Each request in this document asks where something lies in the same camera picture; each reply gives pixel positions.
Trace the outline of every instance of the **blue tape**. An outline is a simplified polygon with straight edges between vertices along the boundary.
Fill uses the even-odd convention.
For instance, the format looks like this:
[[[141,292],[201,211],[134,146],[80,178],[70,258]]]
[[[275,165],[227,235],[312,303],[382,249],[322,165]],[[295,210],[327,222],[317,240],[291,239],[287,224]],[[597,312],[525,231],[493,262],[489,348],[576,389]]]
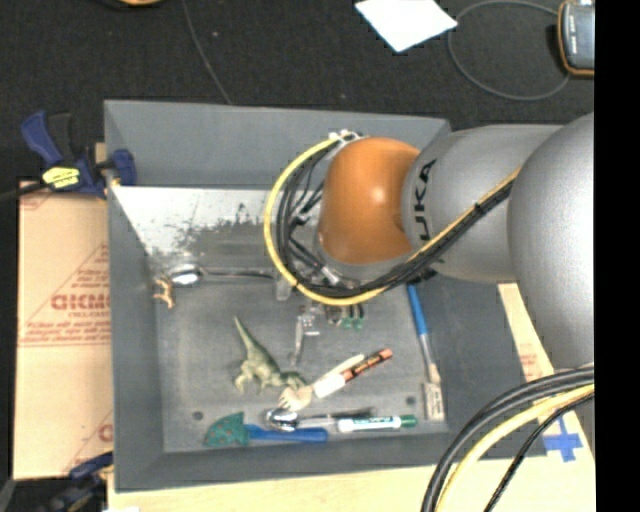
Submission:
[[[573,450],[582,448],[582,441],[578,434],[570,434],[567,432],[567,426],[564,418],[558,419],[560,425],[560,434],[543,435],[542,441],[547,451],[559,450],[563,462],[571,462],[576,460]]]

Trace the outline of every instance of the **yellow cable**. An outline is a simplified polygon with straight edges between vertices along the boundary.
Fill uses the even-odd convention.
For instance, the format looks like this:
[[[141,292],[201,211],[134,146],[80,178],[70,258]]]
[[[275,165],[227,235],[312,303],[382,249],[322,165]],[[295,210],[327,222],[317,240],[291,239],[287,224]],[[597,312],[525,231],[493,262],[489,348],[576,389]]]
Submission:
[[[485,435],[480,441],[478,441],[471,450],[464,456],[464,458],[457,465],[456,469],[447,479],[444,489],[436,504],[435,511],[443,512],[446,510],[447,502],[451,500],[453,492],[456,486],[459,484],[462,475],[469,469],[469,467],[477,462],[494,444],[500,439],[509,435],[517,428],[523,426],[536,418],[551,414],[554,409],[569,405],[576,400],[588,395],[595,389],[594,384],[588,384],[582,386],[573,391],[567,391],[562,394],[547,398],[538,404],[530,407],[529,409],[513,416],[504,423],[501,423],[491,432]]]
[[[282,276],[293,286],[300,290],[301,293],[306,295],[312,300],[320,302],[322,304],[327,304],[329,306],[351,306],[353,304],[357,304],[359,302],[364,302],[366,300],[372,299],[373,297],[380,295],[386,288],[377,288],[375,290],[362,293],[360,295],[356,295],[354,297],[346,297],[346,298],[331,298],[325,297],[324,295],[320,295],[319,293],[315,293],[309,290],[307,287],[298,282],[296,277],[291,274],[287,267],[284,265],[280,257],[278,256],[278,252],[276,251],[275,245],[273,243],[273,237],[271,233],[271,217],[273,212],[273,207],[275,205],[276,199],[278,197],[278,193],[280,189],[283,187],[289,176],[293,174],[293,172],[302,165],[305,161],[311,158],[316,153],[328,148],[332,144],[336,142],[335,138],[328,138],[322,142],[319,142],[315,146],[309,148],[304,153],[295,158],[285,169],[282,171],[282,174],[278,177],[273,188],[271,189],[271,193],[267,197],[267,202],[264,210],[264,222],[263,222],[263,230],[264,230],[264,241],[267,247],[267,252],[271,257],[271,261],[278,269],[278,272],[282,274]]]
[[[319,293],[311,291],[306,286],[304,286],[303,284],[299,283],[298,280],[296,279],[296,277],[287,270],[286,266],[284,265],[284,263],[282,262],[282,260],[278,256],[278,251],[276,250],[275,245],[273,243],[273,236],[272,236],[272,233],[271,233],[271,217],[272,217],[272,213],[273,213],[273,207],[274,207],[274,205],[276,203],[276,199],[278,197],[278,193],[280,192],[280,189],[282,189],[282,187],[284,186],[284,184],[287,181],[287,179],[289,178],[289,176],[291,176],[291,174],[293,174],[293,172],[295,172],[295,170],[300,165],[302,165],[306,160],[308,160],[309,158],[311,158],[315,154],[319,153],[320,151],[328,148],[329,146],[331,146],[335,142],[336,142],[336,138],[333,138],[333,137],[330,137],[328,139],[325,139],[322,142],[319,142],[315,146],[313,146],[313,147],[309,148],[308,150],[306,150],[304,153],[300,154],[297,158],[295,158],[282,171],[282,174],[280,174],[280,176],[276,180],[275,184],[273,185],[273,188],[271,189],[271,193],[267,197],[267,202],[266,202],[265,211],[264,211],[264,222],[263,222],[264,241],[265,241],[265,245],[266,245],[266,248],[267,248],[267,252],[269,253],[269,256],[271,258],[271,261],[275,265],[275,267],[278,270],[278,272],[280,272],[280,274],[282,274],[282,276],[287,280],[287,282],[291,286],[293,286],[294,288],[298,289],[303,295],[309,297],[312,300],[320,302],[321,304],[326,304],[326,305],[329,305],[329,306],[352,306],[354,304],[358,304],[360,302],[365,302],[365,301],[370,300],[370,299],[372,299],[374,297],[377,297],[378,295],[380,295],[381,293],[386,291],[389,287],[388,286],[381,286],[379,288],[375,288],[375,289],[370,290],[368,292],[364,292],[364,293],[361,293],[361,294],[358,294],[358,295],[354,295],[352,297],[344,297],[344,298],[327,297],[325,295],[321,295]],[[482,196],[482,198],[479,201],[477,201],[477,203],[481,204],[483,201],[485,201],[492,194],[496,193],[502,187],[505,187],[505,186],[509,185],[511,182],[513,182],[516,179],[516,177],[517,177],[519,172],[520,172],[520,168],[516,169],[509,176],[507,176],[504,180],[502,180],[500,183],[498,183],[493,189],[491,189],[484,196]],[[429,242],[427,242],[419,250],[417,250],[415,253],[413,253],[407,259],[407,262],[414,260],[420,254],[426,252],[431,247],[433,247],[433,245],[435,245],[437,242],[439,242],[444,237],[446,237],[453,229],[455,229],[455,227],[458,224],[460,224],[464,220],[464,218],[467,215],[469,215],[471,212],[473,212],[474,208],[475,208],[475,204],[473,206],[470,206],[469,208],[467,208],[467,210],[465,210],[462,213],[462,215],[460,215],[456,220],[454,220],[451,224],[449,224],[443,231],[438,233],[434,238],[429,240]]]

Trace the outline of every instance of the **white paper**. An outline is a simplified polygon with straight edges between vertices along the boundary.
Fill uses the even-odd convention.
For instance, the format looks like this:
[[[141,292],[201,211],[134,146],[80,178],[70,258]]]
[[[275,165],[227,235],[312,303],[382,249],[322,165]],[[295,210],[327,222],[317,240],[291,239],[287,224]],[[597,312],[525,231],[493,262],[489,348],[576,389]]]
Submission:
[[[355,7],[396,52],[458,24],[433,0],[364,0]]]

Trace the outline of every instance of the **orange and white pen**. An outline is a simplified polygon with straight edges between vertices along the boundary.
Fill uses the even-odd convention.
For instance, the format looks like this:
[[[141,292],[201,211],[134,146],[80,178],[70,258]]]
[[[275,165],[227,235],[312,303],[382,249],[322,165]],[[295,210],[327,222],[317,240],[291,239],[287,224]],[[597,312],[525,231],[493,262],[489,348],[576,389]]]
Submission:
[[[340,373],[326,375],[313,384],[313,393],[318,398],[329,396],[331,393],[342,389],[347,382],[355,379],[364,371],[390,359],[392,355],[393,352],[390,348],[383,348],[353,365],[351,368],[343,370]]]

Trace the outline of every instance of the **gray tray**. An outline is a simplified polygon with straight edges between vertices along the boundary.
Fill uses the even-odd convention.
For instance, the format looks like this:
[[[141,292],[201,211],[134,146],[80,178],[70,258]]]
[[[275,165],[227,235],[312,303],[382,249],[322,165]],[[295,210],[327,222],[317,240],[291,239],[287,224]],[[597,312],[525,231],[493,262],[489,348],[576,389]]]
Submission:
[[[367,304],[360,332],[319,322],[298,369],[312,380],[349,355],[392,348],[390,361],[305,412],[373,406],[380,414],[415,414],[414,429],[332,434],[323,445],[204,446],[215,420],[243,411],[246,422],[261,423],[279,392],[234,388],[244,353],[233,316],[288,369],[304,300],[276,301],[269,280],[222,279],[177,290],[169,310],[152,298],[158,272],[181,258],[268,269],[256,197],[329,130],[422,147],[449,127],[432,118],[128,101],[107,102],[105,122],[108,151],[128,148],[140,173],[139,186],[109,196],[117,490],[434,464],[482,405],[523,382],[496,287],[437,276],[419,293],[443,377],[446,423],[424,419],[421,353],[398,288]],[[523,435],[491,456],[512,453]]]

